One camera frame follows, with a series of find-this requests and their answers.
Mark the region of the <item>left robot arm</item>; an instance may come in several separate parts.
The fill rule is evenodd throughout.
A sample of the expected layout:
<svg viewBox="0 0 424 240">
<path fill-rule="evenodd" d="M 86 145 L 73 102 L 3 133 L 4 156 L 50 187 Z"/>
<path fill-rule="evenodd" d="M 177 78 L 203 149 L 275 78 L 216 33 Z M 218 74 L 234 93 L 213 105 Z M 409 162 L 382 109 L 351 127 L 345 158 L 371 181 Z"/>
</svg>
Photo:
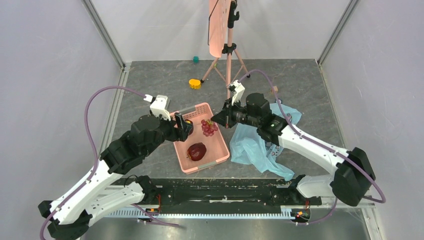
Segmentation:
<svg viewBox="0 0 424 240">
<path fill-rule="evenodd" d="M 171 119 L 141 116 L 129 131 L 109 144 L 93 168 L 71 190 L 57 200 L 44 200 L 38 205 L 40 214 L 46 219 L 40 238 L 43 239 L 44 230 L 48 230 L 56 240 L 76 240 L 94 223 L 116 210 L 138 203 L 153 203 L 158 189 L 147 175 L 103 197 L 99 194 L 142 164 L 162 143 L 184 142 L 193 128 L 193 123 L 178 112 Z"/>
</svg>

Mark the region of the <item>light blue plastic bag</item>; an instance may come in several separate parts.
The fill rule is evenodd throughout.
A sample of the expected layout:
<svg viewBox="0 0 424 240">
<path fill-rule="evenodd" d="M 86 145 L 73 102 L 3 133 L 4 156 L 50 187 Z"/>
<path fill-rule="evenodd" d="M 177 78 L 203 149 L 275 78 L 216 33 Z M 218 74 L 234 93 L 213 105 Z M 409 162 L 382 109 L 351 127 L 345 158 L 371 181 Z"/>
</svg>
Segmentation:
<svg viewBox="0 0 424 240">
<path fill-rule="evenodd" d="M 284 148 L 263 140 L 256 127 L 238 124 L 229 147 L 233 163 L 255 167 L 261 174 L 271 172 L 287 181 L 295 175 L 291 169 L 277 162 Z"/>
</svg>

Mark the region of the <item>red fake apple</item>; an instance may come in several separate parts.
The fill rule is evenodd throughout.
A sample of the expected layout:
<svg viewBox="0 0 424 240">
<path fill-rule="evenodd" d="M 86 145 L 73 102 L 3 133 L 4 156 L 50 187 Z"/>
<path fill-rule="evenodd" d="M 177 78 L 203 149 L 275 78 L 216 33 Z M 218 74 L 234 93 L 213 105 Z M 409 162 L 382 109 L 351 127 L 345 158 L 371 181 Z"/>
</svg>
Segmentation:
<svg viewBox="0 0 424 240">
<path fill-rule="evenodd" d="M 207 152 L 207 147 L 202 142 L 192 144 L 186 151 L 187 157 L 194 162 L 200 161 Z"/>
</svg>

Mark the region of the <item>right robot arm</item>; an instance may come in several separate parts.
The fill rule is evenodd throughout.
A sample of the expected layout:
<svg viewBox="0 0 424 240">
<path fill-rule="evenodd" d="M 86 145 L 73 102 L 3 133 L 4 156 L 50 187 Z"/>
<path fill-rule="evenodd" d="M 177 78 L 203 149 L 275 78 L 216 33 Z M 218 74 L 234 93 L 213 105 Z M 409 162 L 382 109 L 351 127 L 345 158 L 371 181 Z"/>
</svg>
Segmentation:
<svg viewBox="0 0 424 240">
<path fill-rule="evenodd" d="M 314 197 L 334 196 L 356 207 L 375 182 L 374 171 L 362 149 L 336 147 L 305 133 L 284 116 L 274 114 L 262 93 L 249 94 L 245 106 L 227 99 L 211 120 L 227 129 L 236 124 L 255 127 L 266 142 L 292 150 L 328 172 L 327 175 L 296 178 L 288 191 L 289 199 L 295 204 Z"/>
</svg>

